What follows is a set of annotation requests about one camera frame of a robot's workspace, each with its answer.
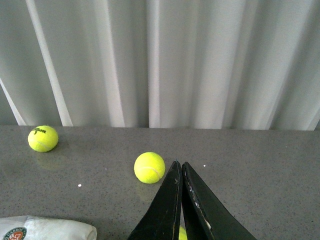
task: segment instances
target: gray countertop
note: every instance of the gray countertop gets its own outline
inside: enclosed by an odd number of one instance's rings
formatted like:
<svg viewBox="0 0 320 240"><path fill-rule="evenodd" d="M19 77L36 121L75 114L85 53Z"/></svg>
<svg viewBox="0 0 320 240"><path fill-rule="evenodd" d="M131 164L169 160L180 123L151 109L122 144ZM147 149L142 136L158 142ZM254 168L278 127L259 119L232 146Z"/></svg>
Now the gray countertop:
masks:
<svg viewBox="0 0 320 240"><path fill-rule="evenodd" d="M189 162L257 239L319 239L320 131L56 127L57 147L39 153L32 128L0 126L0 217L71 219L125 240L161 185L139 182L134 162L156 152L167 170Z"/></svg>

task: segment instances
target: tennis ball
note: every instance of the tennis ball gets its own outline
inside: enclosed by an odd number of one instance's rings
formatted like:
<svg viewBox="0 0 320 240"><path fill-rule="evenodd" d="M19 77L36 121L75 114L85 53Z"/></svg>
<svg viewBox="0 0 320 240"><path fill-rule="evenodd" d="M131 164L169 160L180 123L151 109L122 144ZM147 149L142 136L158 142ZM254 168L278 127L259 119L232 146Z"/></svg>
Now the tennis ball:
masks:
<svg viewBox="0 0 320 240"><path fill-rule="evenodd" d="M145 152L134 163L136 177L145 184L158 182L165 174L166 165L163 158L155 152Z"/></svg>
<svg viewBox="0 0 320 240"><path fill-rule="evenodd" d="M187 232L182 226L179 228L179 240L188 240Z"/></svg>
<svg viewBox="0 0 320 240"><path fill-rule="evenodd" d="M30 147L37 152L48 152L58 143L58 133L50 126L37 126L28 136Z"/></svg>

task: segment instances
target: white curtain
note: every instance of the white curtain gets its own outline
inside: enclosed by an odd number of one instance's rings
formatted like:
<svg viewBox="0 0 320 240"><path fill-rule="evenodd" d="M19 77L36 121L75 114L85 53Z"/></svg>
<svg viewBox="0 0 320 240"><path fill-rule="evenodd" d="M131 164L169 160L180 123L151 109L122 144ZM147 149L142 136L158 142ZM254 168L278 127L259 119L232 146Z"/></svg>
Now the white curtain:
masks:
<svg viewBox="0 0 320 240"><path fill-rule="evenodd" d="M1 0L0 124L314 130L320 0Z"/></svg>

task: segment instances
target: white towel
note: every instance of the white towel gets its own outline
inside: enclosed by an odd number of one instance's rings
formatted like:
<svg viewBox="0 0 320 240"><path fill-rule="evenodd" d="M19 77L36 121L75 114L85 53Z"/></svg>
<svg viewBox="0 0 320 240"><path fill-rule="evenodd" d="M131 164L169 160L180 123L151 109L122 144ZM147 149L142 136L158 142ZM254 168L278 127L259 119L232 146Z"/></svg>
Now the white towel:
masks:
<svg viewBox="0 0 320 240"><path fill-rule="evenodd" d="M0 240L96 240L89 224L36 216L0 218Z"/></svg>

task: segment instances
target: white speck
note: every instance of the white speck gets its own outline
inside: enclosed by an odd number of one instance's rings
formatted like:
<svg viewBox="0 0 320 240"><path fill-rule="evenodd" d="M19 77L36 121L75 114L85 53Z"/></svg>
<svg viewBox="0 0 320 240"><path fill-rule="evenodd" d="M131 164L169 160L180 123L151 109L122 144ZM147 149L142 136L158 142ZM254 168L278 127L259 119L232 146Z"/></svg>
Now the white speck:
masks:
<svg viewBox="0 0 320 240"><path fill-rule="evenodd" d="M211 225L209 224L209 222L207 220L204 220L204 221L205 221L207 227L211 230Z"/></svg>

